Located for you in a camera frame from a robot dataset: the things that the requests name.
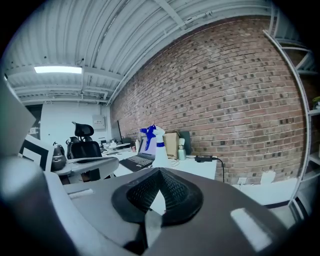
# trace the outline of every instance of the laptop keyboard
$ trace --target laptop keyboard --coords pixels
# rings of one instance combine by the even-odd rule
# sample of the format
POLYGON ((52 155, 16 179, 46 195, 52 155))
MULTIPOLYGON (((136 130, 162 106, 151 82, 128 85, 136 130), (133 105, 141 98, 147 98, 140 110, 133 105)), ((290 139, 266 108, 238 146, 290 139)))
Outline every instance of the laptop keyboard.
POLYGON ((132 156, 132 157, 129 157, 128 160, 130 161, 133 161, 139 165, 142 165, 142 166, 148 166, 150 165, 153 160, 149 160, 149 159, 146 159, 146 158, 142 158, 142 157, 139 157, 139 156, 132 156))

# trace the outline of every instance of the light fixture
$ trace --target light fixture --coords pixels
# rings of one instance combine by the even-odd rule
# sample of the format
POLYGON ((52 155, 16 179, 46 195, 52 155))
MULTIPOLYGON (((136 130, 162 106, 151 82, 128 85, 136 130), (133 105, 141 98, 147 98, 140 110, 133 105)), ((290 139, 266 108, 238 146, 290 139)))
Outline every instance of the light fixture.
POLYGON ((35 66, 35 72, 39 73, 73 73, 81 74, 82 67, 78 66, 35 66))

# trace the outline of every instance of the black cable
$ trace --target black cable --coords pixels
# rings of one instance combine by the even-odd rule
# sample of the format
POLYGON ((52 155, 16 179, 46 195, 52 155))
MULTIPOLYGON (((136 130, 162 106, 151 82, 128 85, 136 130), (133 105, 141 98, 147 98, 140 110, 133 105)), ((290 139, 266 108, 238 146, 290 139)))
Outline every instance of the black cable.
POLYGON ((224 162, 222 162, 221 159, 219 159, 218 157, 212 157, 212 160, 219 160, 222 164, 222 180, 223 180, 223 183, 225 183, 225 168, 224 168, 224 162))

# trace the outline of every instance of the corrugated metal ceiling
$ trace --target corrugated metal ceiling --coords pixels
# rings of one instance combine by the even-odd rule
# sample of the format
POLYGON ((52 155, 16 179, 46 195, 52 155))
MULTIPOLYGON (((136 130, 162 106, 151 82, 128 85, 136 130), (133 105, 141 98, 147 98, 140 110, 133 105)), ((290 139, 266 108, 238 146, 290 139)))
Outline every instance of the corrugated metal ceiling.
POLYGON ((270 14, 267 0, 49 0, 16 33, 2 68, 25 103, 112 102, 149 58, 183 34, 220 19, 270 14), (94 69, 36 74, 38 65, 94 69))

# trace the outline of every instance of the black kettle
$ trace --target black kettle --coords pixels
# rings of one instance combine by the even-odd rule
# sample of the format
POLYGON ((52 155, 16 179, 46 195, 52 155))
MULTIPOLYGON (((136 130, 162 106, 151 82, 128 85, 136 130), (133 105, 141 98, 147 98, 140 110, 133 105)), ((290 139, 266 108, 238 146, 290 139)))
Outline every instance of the black kettle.
POLYGON ((53 143, 54 150, 53 150, 53 158, 52 158, 52 163, 51 163, 51 171, 60 171, 65 167, 67 163, 67 158, 65 156, 65 150, 64 148, 60 145, 57 144, 56 142, 53 143))

